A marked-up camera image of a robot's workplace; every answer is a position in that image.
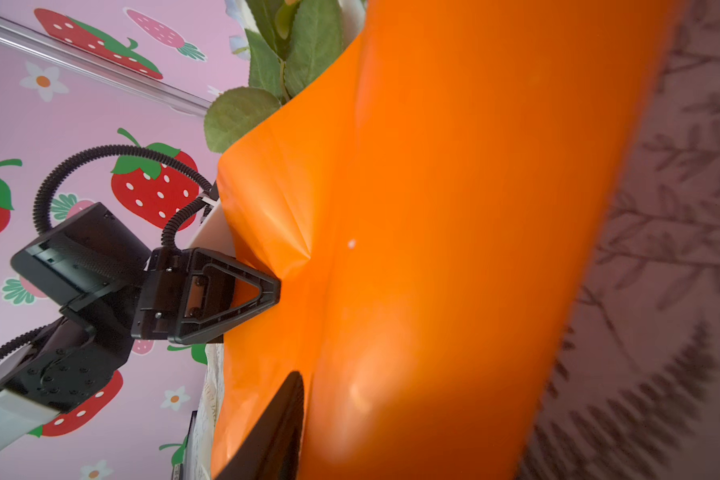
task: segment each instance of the strawberry stem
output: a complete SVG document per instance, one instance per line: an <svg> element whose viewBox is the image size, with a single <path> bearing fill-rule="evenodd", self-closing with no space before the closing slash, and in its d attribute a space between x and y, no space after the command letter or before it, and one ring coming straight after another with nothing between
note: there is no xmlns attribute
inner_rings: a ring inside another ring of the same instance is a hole
<svg viewBox="0 0 720 480"><path fill-rule="evenodd" d="M123 136L124 136L125 138L127 138L128 140L131 140L132 142L134 142L135 146L141 147L141 145L139 145L139 142L136 141L136 139L134 138L134 136L131 135L130 133L128 133L128 130L126 130L126 129L124 129L124 128L118 128L118 129L117 129L117 133L123 135Z"/></svg>
<svg viewBox="0 0 720 480"><path fill-rule="evenodd" d="M21 160L18 158L11 158L10 160L0 161L0 167L6 167L8 165L13 165L14 167L20 167Z"/></svg>

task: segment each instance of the orange bag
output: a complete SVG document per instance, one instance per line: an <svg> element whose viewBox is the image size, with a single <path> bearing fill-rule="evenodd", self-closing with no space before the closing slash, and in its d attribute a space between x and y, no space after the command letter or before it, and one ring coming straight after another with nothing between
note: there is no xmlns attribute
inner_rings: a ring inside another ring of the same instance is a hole
<svg viewBox="0 0 720 480"><path fill-rule="evenodd" d="M224 337L214 475L291 370L302 480L514 473L673 4L372 0L220 161L282 298Z"/></svg>

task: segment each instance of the daisy print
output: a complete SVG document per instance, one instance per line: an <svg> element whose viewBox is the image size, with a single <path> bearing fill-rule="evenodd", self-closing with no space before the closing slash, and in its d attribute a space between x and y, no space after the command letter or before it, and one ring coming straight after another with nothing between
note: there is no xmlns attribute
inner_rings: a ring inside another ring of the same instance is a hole
<svg viewBox="0 0 720 480"><path fill-rule="evenodd" d="M80 469L80 480L91 480L92 478L106 478L112 475L114 470L106 467L106 460L98 462L94 466L84 466Z"/></svg>
<svg viewBox="0 0 720 480"><path fill-rule="evenodd" d="M172 408L174 412L178 412L181 404L189 399L190 396L184 393L184 386L179 387L176 391L166 390L166 399L163 400L160 408Z"/></svg>
<svg viewBox="0 0 720 480"><path fill-rule="evenodd" d="M24 77L19 82L24 88L29 90L37 90L43 101L50 101L54 94L69 93L67 85L59 82L59 68L48 67L45 70L32 62L27 62L28 77Z"/></svg>

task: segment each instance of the orange plastic sheet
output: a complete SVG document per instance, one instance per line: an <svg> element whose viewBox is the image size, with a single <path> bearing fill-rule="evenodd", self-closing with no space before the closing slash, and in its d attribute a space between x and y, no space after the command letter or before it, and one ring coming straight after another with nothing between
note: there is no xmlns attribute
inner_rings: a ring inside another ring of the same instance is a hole
<svg viewBox="0 0 720 480"><path fill-rule="evenodd" d="M291 370L299 478L510 478L672 0L371 1L221 158L280 303L224 337L215 474Z"/></svg>

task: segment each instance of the robotic arm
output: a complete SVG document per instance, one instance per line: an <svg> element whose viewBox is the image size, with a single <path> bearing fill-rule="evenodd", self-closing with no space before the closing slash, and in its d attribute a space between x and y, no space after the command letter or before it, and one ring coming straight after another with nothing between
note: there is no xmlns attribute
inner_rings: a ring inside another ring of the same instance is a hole
<svg viewBox="0 0 720 480"><path fill-rule="evenodd" d="M170 219L163 245L151 252L101 203L51 227L50 200L61 182L111 155L159 161L204 190ZM278 303L278 279L212 250L176 247L179 227L206 206L211 190L178 160L127 145L86 150L51 172L34 204L39 236L10 264L61 305L62 317L0 348L0 360L8 357L0 363L0 450L101 390L128 360L134 339L219 342ZM237 281L254 285L259 295L232 308Z"/></svg>

